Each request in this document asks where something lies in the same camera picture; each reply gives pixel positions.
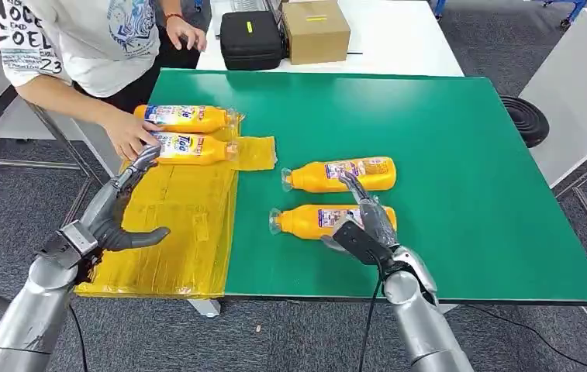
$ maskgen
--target yellow plastic bag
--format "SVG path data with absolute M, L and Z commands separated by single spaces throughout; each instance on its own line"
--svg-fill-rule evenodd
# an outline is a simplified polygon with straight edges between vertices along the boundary
M 233 133 L 214 133 L 225 139 Z M 158 165 L 150 169 L 126 206 L 123 228 L 171 233 L 156 246 L 106 252 L 88 297 L 214 298 L 224 293 L 236 205 L 236 169 L 275 166 L 273 137 L 239 137 L 239 159 L 209 166 Z

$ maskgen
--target person's hand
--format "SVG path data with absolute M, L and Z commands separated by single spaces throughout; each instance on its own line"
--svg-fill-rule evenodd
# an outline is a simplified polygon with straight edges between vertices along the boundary
M 100 124 L 108 133 L 115 151 L 124 160 L 136 159 L 137 155 L 143 150 L 141 140 L 149 145 L 158 144 L 158 141 L 147 132 L 148 130 L 163 130 L 151 122 L 146 122 L 120 110 L 108 115 Z
M 188 41 L 186 43 L 186 49 L 190 50 L 192 47 L 195 47 L 200 52 L 206 50 L 206 34 L 204 34 L 204 31 L 196 29 L 185 20 L 177 16 L 170 17 L 167 19 L 165 29 L 172 45 L 177 50 L 181 50 L 182 37 L 185 37 Z

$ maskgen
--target bracelet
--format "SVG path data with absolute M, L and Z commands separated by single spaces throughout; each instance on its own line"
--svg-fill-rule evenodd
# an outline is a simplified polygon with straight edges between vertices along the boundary
M 181 19 L 184 22 L 186 21 L 184 19 L 184 16 L 183 15 L 181 15 L 179 13 L 170 13 L 170 14 L 165 15 L 165 22 L 164 23 L 167 25 L 167 20 L 170 19 L 170 18 L 172 18 L 172 17 L 177 17 L 177 18 Z

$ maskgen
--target black round object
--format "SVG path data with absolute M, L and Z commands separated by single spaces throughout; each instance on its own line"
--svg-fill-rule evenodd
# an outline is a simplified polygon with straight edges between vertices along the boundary
M 532 103 L 518 97 L 502 95 L 501 102 L 519 130 L 529 149 L 539 145 L 549 135 L 549 122 L 542 111 Z

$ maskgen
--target tide bottle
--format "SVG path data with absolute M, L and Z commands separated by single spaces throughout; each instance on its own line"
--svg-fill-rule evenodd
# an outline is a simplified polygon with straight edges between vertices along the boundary
M 392 208 L 384 207 L 389 221 L 396 229 L 396 217 Z M 320 239 L 332 235 L 332 228 L 346 214 L 352 214 L 361 224 L 358 205 L 300 205 L 290 211 L 272 209 L 268 216 L 271 233 L 289 233 L 301 239 Z
M 212 136 L 190 133 L 151 132 L 161 143 L 160 164 L 209 165 L 223 160 L 234 160 L 238 146 Z
M 238 112 L 213 106 L 140 105 L 133 114 L 176 133 L 211 133 L 242 119 Z
M 342 192 L 347 187 L 339 181 L 343 172 L 354 174 L 368 191 L 381 191 L 395 184 L 396 170 L 390 157 L 365 157 L 352 160 L 315 161 L 302 168 L 281 171 L 285 191 L 292 188 L 307 192 Z

